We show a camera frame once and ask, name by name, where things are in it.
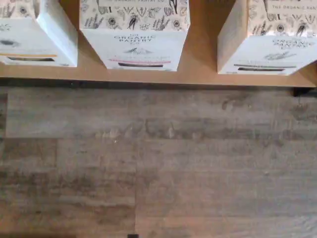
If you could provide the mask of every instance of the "box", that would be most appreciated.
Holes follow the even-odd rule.
[[[218,36],[219,74],[290,75],[315,60],[316,0],[237,0]]]
[[[188,0],[81,0],[80,29],[107,68],[177,71]]]
[[[58,0],[0,1],[0,61],[77,66],[78,34]]]

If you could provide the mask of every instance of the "wooden shelf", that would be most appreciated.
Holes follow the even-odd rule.
[[[184,47],[178,72],[107,70],[86,39],[79,34],[77,68],[7,66],[0,64],[0,77],[45,78],[116,82],[177,83],[205,85],[254,85],[316,87],[317,67],[312,64],[292,76],[218,75],[217,36],[225,22],[231,3],[192,0],[192,25]],[[78,27],[79,0],[62,1],[63,7]]]

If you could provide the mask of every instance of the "wooden board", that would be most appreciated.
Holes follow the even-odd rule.
[[[317,107],[287,90],[0,90],[1,238],[314,238]]]
[[[0,77],[48,78],[116,82],[177,83],[206,85],[256,85],[315,87],[313,64],[292,76],[218,75],[216,68],[217,36],[234,1],[192,0],[192,25],[184,47],[178,72],[107,70],[86,39],[79,36],[77,68],[5,66]],[[78,28],[79,0],[62,1],[63,7]]]

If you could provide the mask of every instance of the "wooden floor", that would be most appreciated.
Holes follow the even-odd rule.
[[[0,234],[317,236],[317,99],[3,88],[0,111]]]

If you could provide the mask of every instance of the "orange stripe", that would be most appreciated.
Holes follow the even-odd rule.
[[[19,55],[19,54],[1,54],[0,56],[16,56],[16,57],[57,57],[57,55]]]

